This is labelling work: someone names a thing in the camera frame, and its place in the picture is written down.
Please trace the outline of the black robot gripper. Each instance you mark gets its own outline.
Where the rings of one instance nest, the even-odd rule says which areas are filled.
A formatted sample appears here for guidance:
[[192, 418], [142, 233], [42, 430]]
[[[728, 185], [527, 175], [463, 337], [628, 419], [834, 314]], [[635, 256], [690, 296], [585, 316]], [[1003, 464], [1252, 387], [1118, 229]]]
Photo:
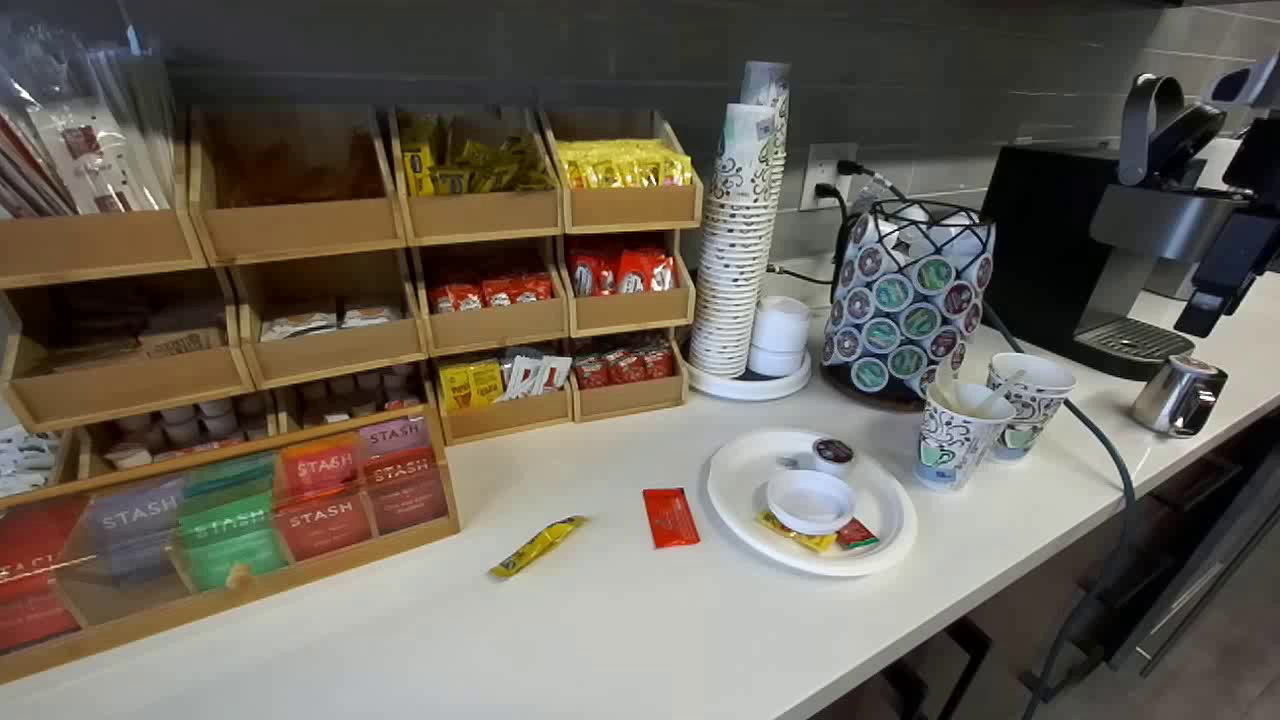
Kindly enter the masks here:
[[1252, 126], [1225, 169], [1225, 185], [1240, 193], [1240, 205], [1203, 243], [1174, 316], [1187, 337], [1206, 337], [1220, 316], [1231, 316], [1280, 253], [1280, 55], [1220, 75], [1210, 103], [1252, 113]]

